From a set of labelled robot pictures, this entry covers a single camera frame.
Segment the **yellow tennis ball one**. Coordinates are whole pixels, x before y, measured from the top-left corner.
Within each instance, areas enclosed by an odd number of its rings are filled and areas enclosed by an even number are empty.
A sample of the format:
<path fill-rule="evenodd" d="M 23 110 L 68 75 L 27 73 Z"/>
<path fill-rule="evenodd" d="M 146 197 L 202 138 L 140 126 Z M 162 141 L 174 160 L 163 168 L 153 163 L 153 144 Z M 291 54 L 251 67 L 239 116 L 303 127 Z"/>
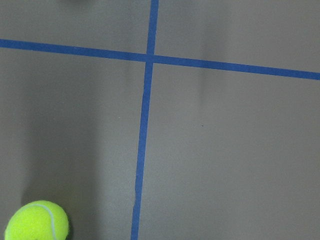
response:
<path fill-rule="evenodd" d="M 64 209 L 47 200 L 30 202 L 8 221 L 5 240 L 65 240 L 70 231 Z"/>

